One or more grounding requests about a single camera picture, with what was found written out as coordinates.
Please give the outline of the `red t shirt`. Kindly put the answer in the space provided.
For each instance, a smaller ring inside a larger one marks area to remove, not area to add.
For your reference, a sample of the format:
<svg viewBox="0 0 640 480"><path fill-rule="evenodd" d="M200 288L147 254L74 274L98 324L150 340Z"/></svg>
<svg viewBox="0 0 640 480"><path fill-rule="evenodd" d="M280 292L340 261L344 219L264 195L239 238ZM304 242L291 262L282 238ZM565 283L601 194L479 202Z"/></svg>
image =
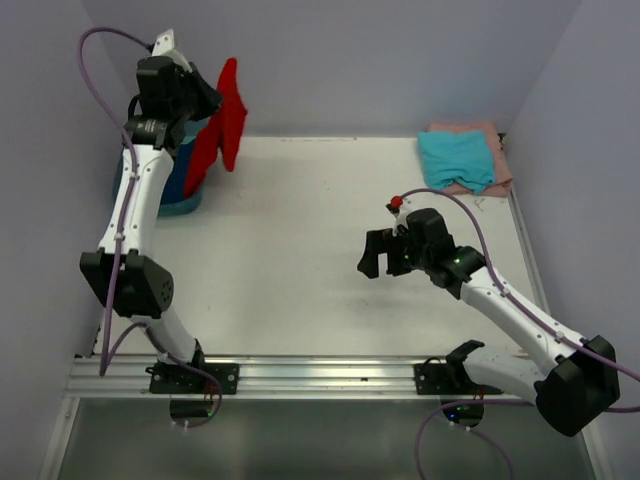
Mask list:
<svg viewBox="0 0 640 480"><path fill-rule="evenodd" d="M217 90L223 95L220 109L210 117L196 135L191 156L191 174L204 182L209 168L221 154L227 172L233 172L239 153L248 110L244 105L237 82L238 60L226 60L218 78Z"/></svg>

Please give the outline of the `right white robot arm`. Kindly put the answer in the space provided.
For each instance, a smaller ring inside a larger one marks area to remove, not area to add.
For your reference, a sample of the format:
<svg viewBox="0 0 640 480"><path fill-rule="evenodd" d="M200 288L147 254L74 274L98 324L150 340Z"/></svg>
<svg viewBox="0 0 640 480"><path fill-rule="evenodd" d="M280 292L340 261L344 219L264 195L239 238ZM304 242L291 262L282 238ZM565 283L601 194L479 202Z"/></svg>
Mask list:
<svg viewBox="0 0 640 480"><path fill-rule="evenodd" d="M591 339L555 321L489 268L484 255L458 246L444 218L433 208L401 213L392 228L370 230L357 265L369 279L421 271L455 299L482 313L526 353L500 354L468 341L446 358L451 389L496 388L533 404L557 432L572 437L620 397L613 367L616 352L601 336Z"/></svg>

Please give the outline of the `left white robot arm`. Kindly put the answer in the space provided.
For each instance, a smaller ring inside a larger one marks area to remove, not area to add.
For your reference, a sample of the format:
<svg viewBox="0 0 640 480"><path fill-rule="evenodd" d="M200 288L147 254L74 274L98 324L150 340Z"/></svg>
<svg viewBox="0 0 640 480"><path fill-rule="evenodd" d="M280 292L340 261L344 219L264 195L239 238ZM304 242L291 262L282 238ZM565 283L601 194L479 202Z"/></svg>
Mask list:
<svg viewBox="0 0 640 480"><path fill-rule="evenodd" d="M185 136L185 126L215 113L220 94L195 66L175 54L152 54L137 63L139 93L122 128L120 184L111 219L80 269L105 309L100 368L113 356L112 316L139 320L172 379L185 392L201 390L207 367L199 347L173 310L172 274L152 257L152 236L165 185Z"/></svg>

